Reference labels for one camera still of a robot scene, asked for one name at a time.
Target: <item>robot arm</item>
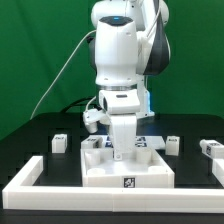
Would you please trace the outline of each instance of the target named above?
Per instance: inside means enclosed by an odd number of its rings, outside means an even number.
[[[139,96],[145,91],[137,88],[139,77],[157,75],[169,62],[169,44],[163,30],[168,13],[161,16],[166,12],[164,6],[163,0],[104,0],[92,11],[97,28],[96,84],[102,111],[86,111],[84,122],[91,127],[99,120],[109,126],[115,160],[135,149],[136,114],[142,104]]]

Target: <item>small white block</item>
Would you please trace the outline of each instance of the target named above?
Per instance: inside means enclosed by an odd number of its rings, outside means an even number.
[[[215,140],[201,140],[202,153],[212,159],[224,158],[224,145]]]
[[[178,156],[179,155],[180,137],[167,136],[166,140],[166,155]]]
[[[65,153],[67,148],[67,135],[55,135],[52,142],[52,153]]]
[[[212,173],[218,179],[218,181],[224,186],[224,160],[213,159]]]

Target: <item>white border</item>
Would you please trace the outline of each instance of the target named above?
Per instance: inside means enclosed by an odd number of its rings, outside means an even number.
[[[224,191],[32,186],[43,171],[34,156],[3,190],[4,209],[224,213]]]

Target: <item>green background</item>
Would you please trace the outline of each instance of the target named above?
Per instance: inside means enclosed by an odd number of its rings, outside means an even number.
[[[27,122],[77,43],[95,0],[0,0],[0,139]],[[168,68],[149,78],[152,109],[224,117],[224,1],[167,0]],[[95,95],[84,43],[37,114]]]

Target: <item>black table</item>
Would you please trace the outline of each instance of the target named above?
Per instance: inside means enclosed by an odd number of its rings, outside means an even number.
[[[55,134],[68,134],[65,154],[51,153]],[[97,134],[105,134],[100,126]],[[223,188],[211,172],[212,161],[201,153],[201,139],[224,144],[224,120],[210,115],[156,115],[142,119],[137,135],[180,136],[180,155],[160,155],[175,172],[178,188]],[[0,142],[0,190],[33,155],[44,156],[38,186],[82,186],[80,144],[88,137],[81,114],[47,113],[35,117]],[[113,213],[3,210],[1,223],[223,223],[224,214]]]

